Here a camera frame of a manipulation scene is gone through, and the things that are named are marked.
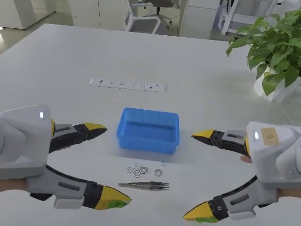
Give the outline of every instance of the metal tweezers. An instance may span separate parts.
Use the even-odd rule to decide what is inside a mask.
[[[156,182],[156,181],[119,183],[118,186],[136,188],[141,190],[151,190],[151,191],[162,191],[162,190],[168,190],[170,188],[169,183]]]

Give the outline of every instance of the person's hand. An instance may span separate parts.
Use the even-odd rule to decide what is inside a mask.
[[[241,156],[241,161],[252,163],[252,160],[249,157]],[[279,189],[278,197],[297,197],[301,198],[301,189]]]
[[[0,180],[0,192],[7,190],[26,190],[25,179]]]

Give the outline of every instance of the green plant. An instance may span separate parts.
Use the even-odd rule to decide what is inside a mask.
[[[276,25],[265,21],[268,18],[274,18]],[[259,17],[253,25],[238,29],[229,44],[228,56],[234,48],[250,46],[248,66],[250,70],[258,66],[256,79],[264,74],[262,87],[267,96],[283,79],[286,88],[301,76],[301,9],[287,12],[282,19],[277,14]]]

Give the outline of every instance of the power strip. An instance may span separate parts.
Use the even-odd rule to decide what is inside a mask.
[[[125,80],[117,80],[117,79],[92,78],[90,82],[90,86],[166,92],[166,85],[164,84],[138,82],[138,81],[125,81]]]

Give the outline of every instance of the blue plastic basket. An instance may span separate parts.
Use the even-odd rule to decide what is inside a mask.
[[[117,138],[121,148],[173,154],[179,145],[179,116],[136,108],[123,110]]]

